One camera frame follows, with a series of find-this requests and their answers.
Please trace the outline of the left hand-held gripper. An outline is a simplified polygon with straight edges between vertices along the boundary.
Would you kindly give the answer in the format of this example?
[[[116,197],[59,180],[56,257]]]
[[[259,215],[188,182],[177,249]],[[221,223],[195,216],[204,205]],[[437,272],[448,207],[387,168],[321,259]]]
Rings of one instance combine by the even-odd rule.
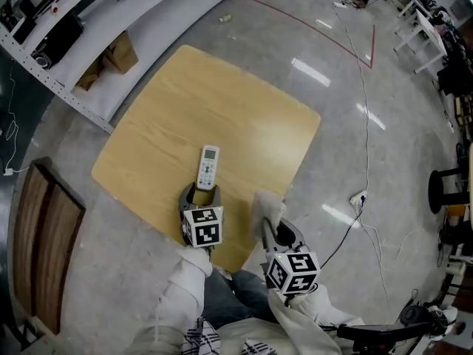
[[[222,243],[223,212],[221,191],[212,189],[212,204],[194,204],[195,183],[188,184],[178,199],[184,243],[193,248],[211,248]]]

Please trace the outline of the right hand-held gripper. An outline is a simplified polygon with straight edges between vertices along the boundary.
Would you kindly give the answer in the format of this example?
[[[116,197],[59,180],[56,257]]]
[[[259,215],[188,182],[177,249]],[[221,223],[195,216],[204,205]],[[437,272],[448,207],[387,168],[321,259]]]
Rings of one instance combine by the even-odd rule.
[[[273,224],[262,218],[262,244],[265,250],[277,250]],[[305,246],[302,233],[288,220],[278,225],[278,244],[289,249],[285,252],[270,251],[263,265],[266,285],[283,296],[308,294],[316,290],[320,274],[316,253]]]

